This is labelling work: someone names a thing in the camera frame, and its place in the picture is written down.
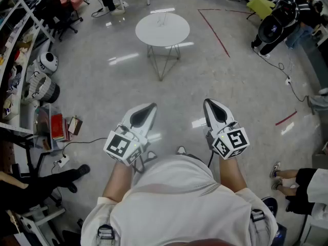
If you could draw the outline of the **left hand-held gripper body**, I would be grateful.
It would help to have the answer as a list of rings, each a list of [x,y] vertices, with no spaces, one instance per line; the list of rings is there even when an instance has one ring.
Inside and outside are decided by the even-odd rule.
[[[116,129],[111,131],[104,151],[117,162],[131,166],[149,145],[148,133],[157,113],[156,103],[136,106],[126,112]]]

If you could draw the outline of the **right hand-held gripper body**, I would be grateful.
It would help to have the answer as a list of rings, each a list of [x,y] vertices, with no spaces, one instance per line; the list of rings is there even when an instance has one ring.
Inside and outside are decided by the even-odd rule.
[[[243,153],[250,142],[245,129],[235,120],[231,110],[210,98],[204,100],[203,110],[208,127],[206,140],[209,149],[224,160]]]

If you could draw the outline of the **person's right forearm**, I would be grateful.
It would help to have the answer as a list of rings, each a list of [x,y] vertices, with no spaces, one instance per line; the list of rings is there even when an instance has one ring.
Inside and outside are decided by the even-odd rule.
[[[246,181],[240,171],[236,158],[219,159],[220,181],[221,184],[234,193],[247,188]]]

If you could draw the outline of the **short red floor tape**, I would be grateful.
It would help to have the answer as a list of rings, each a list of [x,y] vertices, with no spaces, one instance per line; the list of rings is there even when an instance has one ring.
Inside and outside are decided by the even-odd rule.
[[[297,111],[295,110],[291,115],[289,115],[286,118],[282,119],[281,121],[275,123],[275,126],[278,126],[278,125],[284,123],[285,121],[287,121],[288,119],[292,118],[296,114],[297,114]]]

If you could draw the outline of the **red box on floor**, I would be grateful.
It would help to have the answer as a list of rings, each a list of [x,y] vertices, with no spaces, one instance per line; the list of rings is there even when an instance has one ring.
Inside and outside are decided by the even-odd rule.
[[[51,116],[51,137],[55,141],[66,141],[65,121],[61,113]]]

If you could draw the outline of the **dark blue round object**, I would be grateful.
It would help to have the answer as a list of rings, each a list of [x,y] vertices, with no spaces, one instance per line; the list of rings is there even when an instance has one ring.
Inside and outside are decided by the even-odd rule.
[[[268,196],[268,197],[263,198],[262,201],[269,208],[269,210],[272,212],[274,217],[276,217],[277,211],[278,211],[277,200],[272,196]]]

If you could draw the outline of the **clear plastic box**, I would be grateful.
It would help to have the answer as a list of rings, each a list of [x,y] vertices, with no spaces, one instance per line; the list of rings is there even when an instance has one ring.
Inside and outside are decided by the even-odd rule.
[[[43,149],[45,152],[52,151],[51,136],[51,105],[45,104],[37,107],[33,119],[33,142],[34,147]]]

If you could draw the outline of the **person's white shirt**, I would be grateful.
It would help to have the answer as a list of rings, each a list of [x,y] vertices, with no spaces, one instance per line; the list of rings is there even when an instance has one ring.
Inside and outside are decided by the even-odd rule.
[[[132,173],[121,202],[98,198],[84,221],[81,246],[271,246],[276,219],[248,187],[234,193],[189,155],[149,156],[146,170]],[[265,219],[253,223],[253,209]],[[97,241],[103,224],[113,228],[114,241]]]

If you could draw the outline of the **white round helmet-shaped appliance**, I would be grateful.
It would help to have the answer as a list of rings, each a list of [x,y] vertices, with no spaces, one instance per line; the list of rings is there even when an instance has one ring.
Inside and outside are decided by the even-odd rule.
[[[58,68],[58,58],[51,52],[41,53],[37,57],[36,63],[41,72],[49,75],[56,72]]]

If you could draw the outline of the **long red floor tape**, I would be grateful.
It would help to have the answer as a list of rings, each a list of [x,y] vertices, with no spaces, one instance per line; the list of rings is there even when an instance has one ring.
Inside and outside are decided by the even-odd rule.
[[[231,9],[216,9],[216,8],[208,8],[208,9],[197,9],[198,13],[201,15],[201,17],[203,18],[203,20],[205,21],[205,23],[207,24],[207,26],[210,28],[210,30],[213,32],[214,36],[216,37],[218,43],[221,45],[221,47],[223,48],[225,54],[230,58],[229,52],[227,51],[225,45],[223,44],[223,42],[221,41],[221,39],[219,38],[219,36],[217,35],[217,33],[215,32],[214,28],[212,27],[212,25],[209,23],[209,21],[207,20],[207,18],[205,17],[205,15],[203,14],[203,11],[225,11],[225,12],[235,12],[235,13],[242,13],[242,14],[247,14],[248,16],[252,16],[253,13],[251,12],[245,12],[245,11],[238,11],[238,10],[231,10]]]

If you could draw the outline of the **round white table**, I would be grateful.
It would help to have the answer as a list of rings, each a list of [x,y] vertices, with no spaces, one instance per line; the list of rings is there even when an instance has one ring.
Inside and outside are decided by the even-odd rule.
[[[142,18],[136,25],[135,34],[147,45],[147,58],[153,65],[159,81],[162,81],[164,75],[169,72],[166,69],[168,62],[178,62],[181,59],[180,44],[189,36],[190,26],[183,17],[167,12],[165,25],[159,27],[158,13]]]

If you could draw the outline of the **black backpack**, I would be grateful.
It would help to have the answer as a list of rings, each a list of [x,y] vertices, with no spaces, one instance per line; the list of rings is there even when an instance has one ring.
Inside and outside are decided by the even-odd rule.
[[[281,37],[285,28],[292,26],[298,18],[298,6],[292,1],[280,0],[260,24],[258,37],[266,44],[271,44]]]

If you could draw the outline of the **yellow-green chair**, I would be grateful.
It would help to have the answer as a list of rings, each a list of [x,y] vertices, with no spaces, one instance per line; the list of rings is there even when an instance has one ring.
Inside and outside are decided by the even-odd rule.
[[[275,3],[269,0],[250,0],[247,7],[263,20],[272,13]]]

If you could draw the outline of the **black office chair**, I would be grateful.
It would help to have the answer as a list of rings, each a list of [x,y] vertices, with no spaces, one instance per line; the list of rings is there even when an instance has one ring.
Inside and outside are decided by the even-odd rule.
[[[68,29],[75,34],[78,33],[78,30],[72,25],[75,22],[83,21],[83,18],[73,8],[71,1],[62,4],[60,0],[41,0],[35,6],[34,15],[37,19],[44,20],[44,24],[59,35],[58,40],[60,42]]]

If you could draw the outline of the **white shelf rack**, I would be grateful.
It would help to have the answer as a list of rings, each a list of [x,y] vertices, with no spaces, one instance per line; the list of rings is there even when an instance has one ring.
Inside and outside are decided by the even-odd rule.
[[[46,102],[28,102],[29,80],[39,71],[36,59],[38,39],[49,45],[52,32],[34,15],[41,0],[0,0],[13,2],[0,24],[0,130],[15,135],[33,134],[34,111]]]

